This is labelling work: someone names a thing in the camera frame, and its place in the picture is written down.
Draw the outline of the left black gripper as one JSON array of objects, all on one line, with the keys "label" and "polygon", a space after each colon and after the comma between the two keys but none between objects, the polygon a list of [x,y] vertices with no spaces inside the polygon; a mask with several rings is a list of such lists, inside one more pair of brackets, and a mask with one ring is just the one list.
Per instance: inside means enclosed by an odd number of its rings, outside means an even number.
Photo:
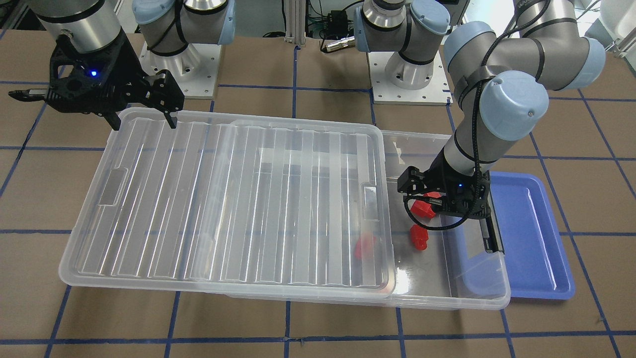
[{"label": "left black gripper", "polygon": [[397,191],[415,197],[437,192],[441,195],[432,201],[434,212],[470,219],[485,219],[491,216],[488,203],[490,195],[490,172],[481,172],[481,177],[457,172],[444,158],[435,158],[429,169],[421,172],[408,166],[397,179]]}]

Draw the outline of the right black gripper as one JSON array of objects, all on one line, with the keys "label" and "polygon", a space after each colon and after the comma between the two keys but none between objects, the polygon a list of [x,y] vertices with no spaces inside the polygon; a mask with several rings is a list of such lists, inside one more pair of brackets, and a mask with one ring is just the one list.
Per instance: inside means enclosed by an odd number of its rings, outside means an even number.
[{"label": "right black gripper", "polygon": [[99,50],[81,54],[67,35],[59,35],[50,59],[48,89],[16,89],[7,95],[21,102],[45,101],[62,113],[102,116],[118,131],[117,112],[130,103],[141,103],[160,111],[170,129],[177,126],[185,96],[169,70],[154,75],[143,71],[124,30]]}]

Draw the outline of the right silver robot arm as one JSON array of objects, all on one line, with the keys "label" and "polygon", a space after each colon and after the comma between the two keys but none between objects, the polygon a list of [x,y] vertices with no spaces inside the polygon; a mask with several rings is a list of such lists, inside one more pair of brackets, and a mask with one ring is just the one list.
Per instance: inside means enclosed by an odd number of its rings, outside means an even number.
[{"label": "right silver robot arm", "polygon": [[195,74],[195,44],[227,45],[236,33],[234,0],[135,0],[133,16],[156,61],[143,68],[114,10],[104,0],[30,0],[55,39],[45,89],[9,92],[43,101],[61,113],[94,114],[118,131],[118,112],[139,103],[156,109],[170,128],[184,108],[178,79]]}]

